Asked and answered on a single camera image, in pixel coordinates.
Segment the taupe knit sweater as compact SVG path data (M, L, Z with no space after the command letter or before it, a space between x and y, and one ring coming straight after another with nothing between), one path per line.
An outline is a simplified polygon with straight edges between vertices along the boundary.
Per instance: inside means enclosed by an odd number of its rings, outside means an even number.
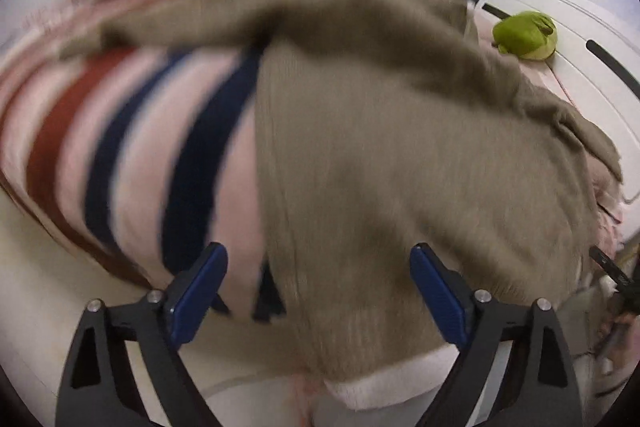
M508 303L562 303L588 270L620 153L482 43L464 0L158 0L78 31L258 55L256 230L311 370L353 410L434 389L452 359L410 280L430 244Z

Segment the striped bed sheet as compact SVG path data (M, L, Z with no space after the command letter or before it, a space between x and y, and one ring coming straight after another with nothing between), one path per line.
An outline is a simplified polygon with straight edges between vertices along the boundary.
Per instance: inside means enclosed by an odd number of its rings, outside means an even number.
M165 288L210 243L228 251L212 306L268 323L285 307L265 254L255 146L262 45L64 44L168 2L68 8L1 61L2 191L62 245L119 280Z

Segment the white bed headboard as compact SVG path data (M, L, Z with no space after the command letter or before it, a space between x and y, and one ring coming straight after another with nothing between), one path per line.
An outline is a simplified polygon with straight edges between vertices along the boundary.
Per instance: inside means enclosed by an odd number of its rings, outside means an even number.
M556 94L601 128L620 153L623 198L639 200L639 33L587 0L478 0L498 22L524 11L547 14L558 43L549 67Z

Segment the green frog plush toy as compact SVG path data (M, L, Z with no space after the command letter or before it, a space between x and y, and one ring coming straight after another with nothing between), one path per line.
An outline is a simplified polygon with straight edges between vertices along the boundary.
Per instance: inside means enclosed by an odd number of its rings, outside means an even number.
M525 11L495 24L492 38L500 53L514 55L520 60L540 62L555 52L558 30L549 15Z

